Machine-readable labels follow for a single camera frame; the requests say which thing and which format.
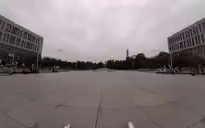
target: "pavement marking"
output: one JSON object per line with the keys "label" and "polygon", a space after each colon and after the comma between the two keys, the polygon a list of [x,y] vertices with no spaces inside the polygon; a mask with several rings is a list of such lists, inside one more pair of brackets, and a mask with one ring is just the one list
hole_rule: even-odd
{"label": "pavement marking", "polygon": [[131,121],[128,122],[128,128],[135,128],[134,124]]}
{"label": "pavement marking", "polygon": [[70,124],[64,126],[64,128],[70,128],[70,127],[71,127]]}

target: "cloud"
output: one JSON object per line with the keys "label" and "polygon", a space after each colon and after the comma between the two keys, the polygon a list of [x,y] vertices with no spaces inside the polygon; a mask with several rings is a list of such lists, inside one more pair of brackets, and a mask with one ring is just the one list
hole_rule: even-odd
{"label": "cloud", "polygon": [[44,56],[96,61],[167,51],[168,36],[205,17],[205,0],[0,0],[0,14],[43,36]]}

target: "concrete pavement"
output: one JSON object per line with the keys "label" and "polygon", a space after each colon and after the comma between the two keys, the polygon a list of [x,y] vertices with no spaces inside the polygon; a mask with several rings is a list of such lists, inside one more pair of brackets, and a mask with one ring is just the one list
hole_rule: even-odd
{"label": "concrete pavement", "polygon": [[130,71],[0,76],[0,128],[205,128],[205,76]]}

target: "pavement tile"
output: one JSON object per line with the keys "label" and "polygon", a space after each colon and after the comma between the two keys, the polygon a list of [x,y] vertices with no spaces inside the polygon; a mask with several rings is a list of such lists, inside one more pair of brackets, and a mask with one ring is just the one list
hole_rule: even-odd
{"label": "pavement tile", "polygon": [[128,121],[132,121],[136,128],[158,128],[137,108],[101,109],[97,128],[126,128]]}
{"label": "pavement tile", "polygon": [[199,115],[169,104],[146,107],[143,110],[150,120],[162,128],[186,128],[202,119]]}

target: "distant building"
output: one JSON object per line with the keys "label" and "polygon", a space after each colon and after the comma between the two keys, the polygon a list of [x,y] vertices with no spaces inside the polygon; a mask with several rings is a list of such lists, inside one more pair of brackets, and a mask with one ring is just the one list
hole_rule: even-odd
{"label": "distant building", "polygon": [[205,18],[167,38],[173,60],[176,56],[205,63]]}
{"label": "distant building", "polygon": [[43,37],[0,15],[0,59],[38,65]]}

